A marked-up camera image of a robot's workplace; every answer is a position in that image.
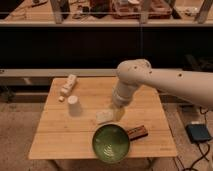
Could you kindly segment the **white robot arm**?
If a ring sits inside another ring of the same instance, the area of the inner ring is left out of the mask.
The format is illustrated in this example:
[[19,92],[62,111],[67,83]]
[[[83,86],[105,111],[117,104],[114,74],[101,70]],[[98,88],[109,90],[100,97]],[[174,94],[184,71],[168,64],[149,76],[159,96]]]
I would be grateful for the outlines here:
[[141,85],[148,85],[213,110],[213,73],[154,69],[146,59],[136,59],[121,62],[116,74],[112,102],[119,108],[131,103]]

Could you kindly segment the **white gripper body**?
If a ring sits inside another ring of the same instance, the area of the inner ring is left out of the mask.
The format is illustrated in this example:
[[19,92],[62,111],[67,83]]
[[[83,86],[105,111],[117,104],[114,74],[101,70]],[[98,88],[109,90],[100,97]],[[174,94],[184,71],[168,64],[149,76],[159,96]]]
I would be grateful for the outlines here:
[[131,100],[127,99],[127,98],[123,98],[123,97],[119,96],[118,94],[113,94],[112,102],[116,107],[122,108],[122,107],[128,106],[130,104]]

